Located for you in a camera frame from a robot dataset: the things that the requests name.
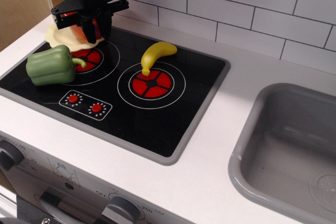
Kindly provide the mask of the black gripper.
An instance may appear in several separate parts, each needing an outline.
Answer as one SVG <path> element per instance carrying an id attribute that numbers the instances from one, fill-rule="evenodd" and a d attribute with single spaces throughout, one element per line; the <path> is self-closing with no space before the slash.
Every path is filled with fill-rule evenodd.
<path id="1" fill-rule="evenodd" d="M 95 21 L 101 36 L 108 39 L 111 34 L 114 13 L 129 8 L 127 0 L 64 0 L 51 9 L 57 28 L 80 25 L 86 40 L 95 44 Z"/>

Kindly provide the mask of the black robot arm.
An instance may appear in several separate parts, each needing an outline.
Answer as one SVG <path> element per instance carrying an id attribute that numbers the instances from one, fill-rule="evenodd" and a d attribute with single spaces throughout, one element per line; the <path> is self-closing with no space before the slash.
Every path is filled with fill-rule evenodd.
<path id="1" fill-rule="evenodd" d="M 86 40 L 96 43 L 97 23 L 102 38 L 109 38 L 114 13 L 128 9 L 127 0 L 64 0 L 51 9 L 58 29 L 77 25 L 82 28 Z"/>

